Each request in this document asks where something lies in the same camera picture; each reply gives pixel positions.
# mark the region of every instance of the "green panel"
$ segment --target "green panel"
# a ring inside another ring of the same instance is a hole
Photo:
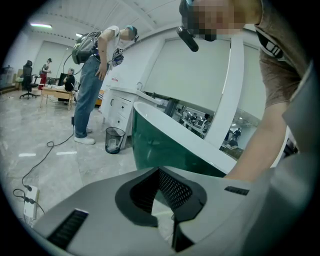
[[[132,124],[132,143],[138,170],[171,166],[214,177],[222,178],[226,175],[154,127],[136,110]]]

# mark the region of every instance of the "tile floor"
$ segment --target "tile floor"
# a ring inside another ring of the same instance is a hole
[[[21,178],[47,154],[47,142],[58,144],[72,134],[71,116],[75,109],[68,111],[68,106],[53,98],[40,108],[40,97],[19,99],[21,94],[23,92],[15,91],[0,96],[1,186],[18,218],[23,218],[24,203],[21,198],[13,196],[13,190],[26,191]],[[119,154],[111,155],[105,151],[108,125],[102,124],[102,119],[102,114],[95,108],[89,121],[95,145],[79,144],[71,138],[53,148],[45,161],[24,179],[27,185],[39,188],[38,203],[45,212],[89,183],[136,170],[130,139]],[[57,155],[58,152],[76,154]],[[23,153],[36,156],[19,157]],[[154,206],[152,213],[160,213],[159,219],[163,219],[162,213],[167,220],[172,215],[165,205],[155,201]],[[38,207],[37,219],[42,214]],[[172,223],[168,222],[160,233],[170,239]]]

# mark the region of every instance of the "brown t-shirt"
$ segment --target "brown t-shirt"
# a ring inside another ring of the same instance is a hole
[[[298,88],[310,60],[296,33],[284,17],[267,1],[261,0],[263,14],[257,27],[274,39],[292,66],[260,49],[260,68],[266,87],[266,104],[287,102]]]

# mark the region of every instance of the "ceiling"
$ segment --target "ceiling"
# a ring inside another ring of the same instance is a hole
[[[137,28],[140,37],[181,21],[180,0],[50,0],[29,22],[52,25],[30,27],[33,33],[77,40],[76,33],[100,31],[116,25]]]

